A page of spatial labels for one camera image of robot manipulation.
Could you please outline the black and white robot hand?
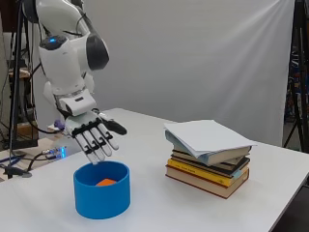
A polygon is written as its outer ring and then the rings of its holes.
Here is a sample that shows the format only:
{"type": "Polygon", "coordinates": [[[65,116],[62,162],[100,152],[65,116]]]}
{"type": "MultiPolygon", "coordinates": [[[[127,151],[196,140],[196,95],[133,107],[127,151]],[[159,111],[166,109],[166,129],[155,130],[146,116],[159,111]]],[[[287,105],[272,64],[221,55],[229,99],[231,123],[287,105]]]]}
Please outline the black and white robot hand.
{"type": "Polygon", "coordinates": [[[97,103],[89,93],[61,98],[59,111],[66,117],[66,132],[93,165],[119,149],[112,132],[127,134],[125,127],[97,109],[97,103]]]}

